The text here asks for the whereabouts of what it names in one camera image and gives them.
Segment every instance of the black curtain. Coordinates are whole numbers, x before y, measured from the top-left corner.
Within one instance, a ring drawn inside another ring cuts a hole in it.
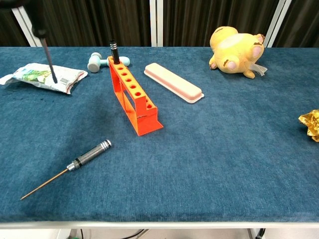
[[[319,47],[319,1],[293,0],[273,47]]]
[[[0,46],[29,46],[11,10],[0,11]]]
[[[164,46],[209,46],[219,26],[266,35],[279,0],[164,0]]]
[[[151,46],[149,0],[45,0],[49,46]]]

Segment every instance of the small dumbbell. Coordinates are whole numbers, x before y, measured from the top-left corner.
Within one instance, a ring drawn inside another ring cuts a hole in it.
[[[129,66],[130,60],[126,56],[120,56],[120,61],[125,65]],[[92,73],[97,73],[100,70],[100,66],[109,66],[109,60],[102,60],[102,56],[98,52],[93,52],[89,59],[88,70]]]

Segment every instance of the orange tool holder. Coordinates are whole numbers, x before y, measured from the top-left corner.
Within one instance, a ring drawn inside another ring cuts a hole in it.
[[[158,108],[149,99],[128,68],[123,63],[114,64],[112,56],[109,56],[108,59],[114,93],[138,136],[163,128],[158,121]],[[125,91],[131,96],[135,109]]]

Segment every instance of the yellow plush toy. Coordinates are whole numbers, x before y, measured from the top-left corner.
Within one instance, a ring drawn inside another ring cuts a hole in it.
[[[213,51],[209,67],[225,73],[244,73],[251,79],[255,78],[252,70],[263,76],[267,68],[255,63],[264,53],[264,39],[261,34],[238,33],[230,26],[217,28],[209,42]]]

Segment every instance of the crumpled gold wrapper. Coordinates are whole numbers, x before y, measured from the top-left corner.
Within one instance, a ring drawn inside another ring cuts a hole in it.
[[[299,116],[299,121],[308,127],[307,135],[319,143],[319,110]]]

